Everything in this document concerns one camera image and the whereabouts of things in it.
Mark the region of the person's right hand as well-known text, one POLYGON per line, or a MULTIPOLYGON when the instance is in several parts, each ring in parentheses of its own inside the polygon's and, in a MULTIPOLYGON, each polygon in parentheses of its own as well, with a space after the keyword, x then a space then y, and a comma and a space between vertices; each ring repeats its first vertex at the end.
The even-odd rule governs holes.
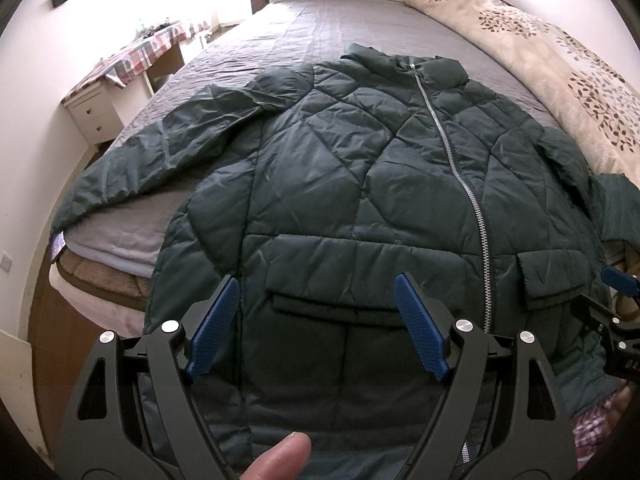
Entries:
POLYGON ((620 385, 620 388, 612 401, 610 411, 610 422, 612 422, 613 425, 616 425, 622 418, 624 411, 626 411, 626 408, 628 408, 628 405, 634 396, 636 388, 637 385, 633 382, 623 382, 620 385))

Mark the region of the person's left hand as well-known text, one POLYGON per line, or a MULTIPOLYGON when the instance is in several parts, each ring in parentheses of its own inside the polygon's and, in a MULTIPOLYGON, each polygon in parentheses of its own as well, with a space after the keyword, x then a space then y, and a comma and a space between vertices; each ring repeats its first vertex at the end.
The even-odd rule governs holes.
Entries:
POLYGON ((293 480, 303 471, 311 454, 311 440, 302 432, 292 432, 262 453, 242 473, 241 480, 293 480))

